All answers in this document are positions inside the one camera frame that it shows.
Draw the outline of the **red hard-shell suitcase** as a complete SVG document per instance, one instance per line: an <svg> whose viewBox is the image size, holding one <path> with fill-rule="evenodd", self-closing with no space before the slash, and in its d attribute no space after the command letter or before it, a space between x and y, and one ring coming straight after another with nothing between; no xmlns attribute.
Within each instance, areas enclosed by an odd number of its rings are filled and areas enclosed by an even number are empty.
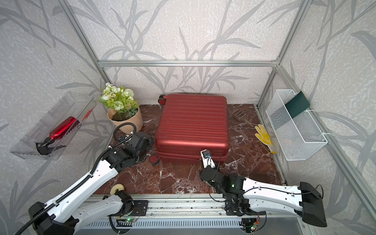
<svg viewBox="0 0 376 235"><path fill-rule="evenodd" d="M227 99L224 96L160 95L163 112L155 133L155 149L161 161L197 164L208 150L216 162L224 162L230 150Z"/></svg>

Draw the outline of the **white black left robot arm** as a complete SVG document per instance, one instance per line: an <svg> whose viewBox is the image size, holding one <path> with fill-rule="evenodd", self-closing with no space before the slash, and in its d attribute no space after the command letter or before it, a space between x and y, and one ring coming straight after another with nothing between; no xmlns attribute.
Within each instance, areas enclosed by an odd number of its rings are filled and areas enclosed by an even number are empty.
<svg viewBox="0 0 376 235"><path fill-rule="evenodd" d="M117 144L108 146L80 180L48 202L32 205L28 210L30 221L17 234L22 234L31 226L39 235L73 235L105 216L131 213L135 205L132 197L123 189L116 190L107 199L81 207L106 182L123 170L145 161L155 139L147 133L138 132L134 124L129 125L133 127L131 134Z"/></svg>

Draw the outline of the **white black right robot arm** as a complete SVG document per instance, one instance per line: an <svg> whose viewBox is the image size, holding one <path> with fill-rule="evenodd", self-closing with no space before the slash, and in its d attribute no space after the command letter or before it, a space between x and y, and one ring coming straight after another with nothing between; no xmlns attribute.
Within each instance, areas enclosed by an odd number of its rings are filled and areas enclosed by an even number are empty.
<svg viewBox="0 0 376 235"><path fill-rule="evenodd" d="M227 215L280 212L300 217L312 226L327 227L323 193L307 182L298 186L273 185L239 175L224 175L211 166L200 170L199 175L223 196Z"/></svg>

